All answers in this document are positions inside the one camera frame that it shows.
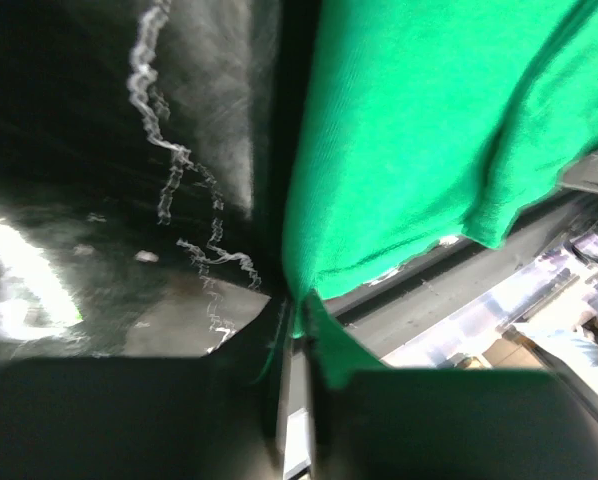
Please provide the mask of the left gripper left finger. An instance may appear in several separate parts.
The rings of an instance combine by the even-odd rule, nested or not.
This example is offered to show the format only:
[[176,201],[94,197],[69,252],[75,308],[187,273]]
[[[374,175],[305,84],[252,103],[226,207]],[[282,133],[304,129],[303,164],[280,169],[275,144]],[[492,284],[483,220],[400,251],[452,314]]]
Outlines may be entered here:
[[0,367],[0,479],[279,479],[289,302],[190,358]]

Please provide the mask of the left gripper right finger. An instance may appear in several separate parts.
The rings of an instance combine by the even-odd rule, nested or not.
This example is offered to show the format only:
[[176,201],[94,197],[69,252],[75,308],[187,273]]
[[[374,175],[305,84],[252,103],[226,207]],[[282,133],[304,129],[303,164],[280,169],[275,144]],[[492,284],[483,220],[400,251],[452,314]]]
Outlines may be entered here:
[[598,479],[598,395],[570,372],[399,369],[303,302],[316,479]]

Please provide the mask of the green t shirt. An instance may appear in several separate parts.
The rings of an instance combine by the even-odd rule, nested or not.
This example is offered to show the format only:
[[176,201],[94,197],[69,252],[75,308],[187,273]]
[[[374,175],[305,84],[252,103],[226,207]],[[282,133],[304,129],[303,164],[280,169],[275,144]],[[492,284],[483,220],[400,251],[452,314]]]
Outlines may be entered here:
[[326,1],[284,216],[296,302],[500,246],[598,148],[598,1]]

